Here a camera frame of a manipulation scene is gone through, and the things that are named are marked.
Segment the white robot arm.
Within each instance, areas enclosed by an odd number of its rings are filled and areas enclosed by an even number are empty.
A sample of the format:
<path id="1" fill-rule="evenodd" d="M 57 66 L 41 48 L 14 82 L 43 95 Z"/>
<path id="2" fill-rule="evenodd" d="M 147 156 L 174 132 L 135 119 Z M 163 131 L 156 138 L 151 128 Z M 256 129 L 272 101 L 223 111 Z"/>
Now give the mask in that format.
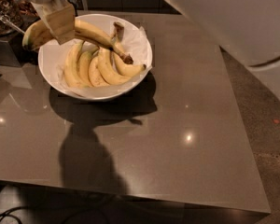
<path id="1" fill-rule="evenodd" d="M 123 43 L 133 41 L 142 50 L 138 59 L 152 59 L 146 34 L 130 22 L 103 14 L 74 16 L 66 0 L 28 0 L 40 16 L 39 33 L 67 43 L 82 38 L 124 57 L 106 32 L 112 21 L 124 27 Z M 280 0 L 165 0 L 186 19 L 215 39 L 280 101 Z"/>

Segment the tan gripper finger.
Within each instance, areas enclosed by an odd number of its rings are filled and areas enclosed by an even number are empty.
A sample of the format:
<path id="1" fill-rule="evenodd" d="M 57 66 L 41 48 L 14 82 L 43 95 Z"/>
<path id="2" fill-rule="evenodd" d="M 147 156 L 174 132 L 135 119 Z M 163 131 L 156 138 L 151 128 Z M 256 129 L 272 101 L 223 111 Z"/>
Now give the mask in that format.
<path id="1" fill-rule="evenodd" d="M 75 9 L 67 0 L 49 0 L 32 3 L 40 19 L 60 45 L 75 36 Z"/>

